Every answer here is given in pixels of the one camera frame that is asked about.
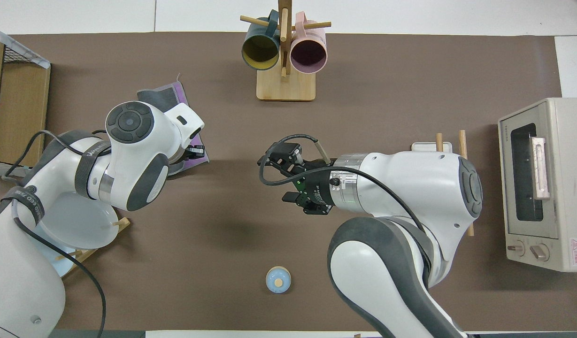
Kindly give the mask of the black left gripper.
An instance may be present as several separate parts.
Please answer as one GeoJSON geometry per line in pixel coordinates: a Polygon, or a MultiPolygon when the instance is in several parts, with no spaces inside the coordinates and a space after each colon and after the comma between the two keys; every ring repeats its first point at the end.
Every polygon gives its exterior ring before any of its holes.
{"type": "Polygon", "coordinates": [[[183,160],[185,162],[207,162],[205,146],[202,144],[190,145],[185,149],[183,160]]]}

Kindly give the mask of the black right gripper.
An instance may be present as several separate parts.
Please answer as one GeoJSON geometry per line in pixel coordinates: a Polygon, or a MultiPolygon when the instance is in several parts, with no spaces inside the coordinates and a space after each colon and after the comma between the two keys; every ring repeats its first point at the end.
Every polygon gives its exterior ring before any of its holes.
{"type": "MultiPolygon", "coordinates": [[[[276,168],[284,177],[303,173],[302,147],[298,143],[274,143],[266,166],[276,168]]],[[[288,191],[283,202],[294,203],[308,215],[327,215],[335,204],[331,198],[331,172],[323,171],[300,176],[294,182],[297,192],[288,191]]]]}

